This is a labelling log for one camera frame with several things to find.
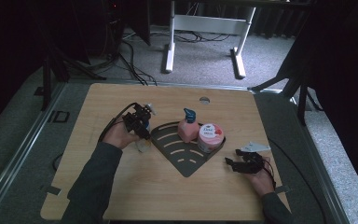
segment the pink bottle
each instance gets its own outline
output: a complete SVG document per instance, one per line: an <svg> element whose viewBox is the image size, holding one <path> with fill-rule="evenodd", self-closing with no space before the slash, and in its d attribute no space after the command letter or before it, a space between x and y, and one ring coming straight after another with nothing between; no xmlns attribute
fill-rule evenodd
<svg viewBox="0 0 358 224"><path fill-rule="evenodd" d="M183 142L189 143L199 136L200 126L196 122L196 112L185 108L186 117L178 124L178 134Z"/></svg>

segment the gray sleeve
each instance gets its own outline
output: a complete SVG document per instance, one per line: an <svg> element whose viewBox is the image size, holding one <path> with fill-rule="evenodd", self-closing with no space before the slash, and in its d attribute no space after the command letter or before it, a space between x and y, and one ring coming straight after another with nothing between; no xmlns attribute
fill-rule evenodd
<svg viewBox="0 0 358 224"><path fill-rule="evenodd" d="M286 224L294 222L292 214L276 193L272 192L264 195L261 197L261 203L266 223Z"/></svg>
<svg viewBox="0 0 358 224"><path fill-rule="evenodd" d="M61 223L103 223L122 150L100 142L69 190Z"/></svg>

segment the curved tray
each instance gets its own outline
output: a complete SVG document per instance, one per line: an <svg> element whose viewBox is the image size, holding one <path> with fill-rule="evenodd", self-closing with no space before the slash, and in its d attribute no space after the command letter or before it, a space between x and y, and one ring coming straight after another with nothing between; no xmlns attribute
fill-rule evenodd
<svg viewBox="0 0 358 224"><path fill-rule="evenodd" d="M224 138L219 148L211 153L199 149L197 139L184 143L177 133L179 121L162 124L151 132L153 145L184 176L194 174L207 160L219 151L226 142Z"/></svg>

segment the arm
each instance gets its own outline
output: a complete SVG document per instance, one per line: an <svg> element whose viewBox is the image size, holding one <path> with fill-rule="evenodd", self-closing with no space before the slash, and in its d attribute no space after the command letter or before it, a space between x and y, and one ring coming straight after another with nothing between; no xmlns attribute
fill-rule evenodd
<svg viewBox="0 0 358 224"><path fill-rule="evenodd" d="M263 158L265 168L269 171L269 158ZM293 223L293 216L282 203L275 193L272 179L266 170L262 169L258 173L250 175L245 174L246 178L252 183L257 194L261 197L263 213L266 217L266 223Z"/></svg>
<svg viewBox="0 0 358 224"><path fill-rule="evenodd" d="M91 158L69 190L70 202L61 223L103 223L113 179L123 154L121 149L137 139L137 135L127 133L122 119L118 119L103 141L97 144Z"/></svg>

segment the lid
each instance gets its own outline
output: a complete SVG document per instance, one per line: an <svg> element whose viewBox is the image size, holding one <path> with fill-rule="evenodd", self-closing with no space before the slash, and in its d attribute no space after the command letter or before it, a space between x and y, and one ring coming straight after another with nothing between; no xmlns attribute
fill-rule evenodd
<svg viewBox="0 0 358 224"><path fill-rule="evenodd" d="M186 113L187 123L194 123L194 121L196 121L196 112L194 110L187 109L187 108L185 108L184 110Z"/></svg>

